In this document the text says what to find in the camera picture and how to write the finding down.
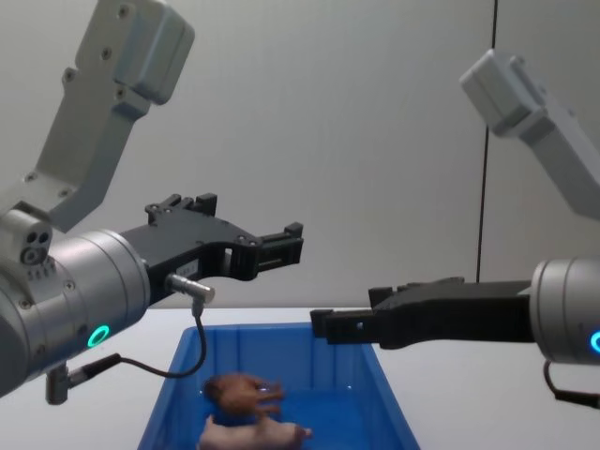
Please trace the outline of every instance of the blue plastic bin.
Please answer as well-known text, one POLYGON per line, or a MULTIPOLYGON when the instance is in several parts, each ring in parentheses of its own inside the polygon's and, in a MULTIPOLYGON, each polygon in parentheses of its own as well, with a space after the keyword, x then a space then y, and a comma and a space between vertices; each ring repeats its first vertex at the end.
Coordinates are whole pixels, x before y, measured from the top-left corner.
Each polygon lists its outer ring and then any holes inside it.
MULTIPOLYGON (((202 395, 211 376, 242 371, 281 382, 286 399, 279 420, 312 428, 307 450, 413 450, 418 444, 370 345, 330 346, 310 324, 206 327, 202 369, 166 380, 140 450, 191 450, 214 406, 202 395)), ((186 330, 171 370, 192 367, 198 332, 186 330)))

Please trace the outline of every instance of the white table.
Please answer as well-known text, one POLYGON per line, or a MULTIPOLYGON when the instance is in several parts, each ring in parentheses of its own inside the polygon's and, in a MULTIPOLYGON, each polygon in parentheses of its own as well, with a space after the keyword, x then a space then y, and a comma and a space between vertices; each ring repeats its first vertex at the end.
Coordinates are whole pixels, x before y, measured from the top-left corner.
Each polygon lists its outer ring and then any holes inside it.
MULTIPOLYGON (((205 324, 307 322, 308 309, 213 309, 205 324)), ((78 367, 114 352, 167 368, 185 309, 148 311, 121 335, 72 360, 78 367)), ((417 440, 424 449, 597 448, 600 416, 555 402, 533 345, 432 342, 377 350, 417 440)), ((557 383, 600 392, 594 369, 556 370, 557 383)), ((0 399, 0 449, 135 449, 162 385, 156 376, 120 366, 69 392, 60 407, 44 401, 39 378, 0 399)))

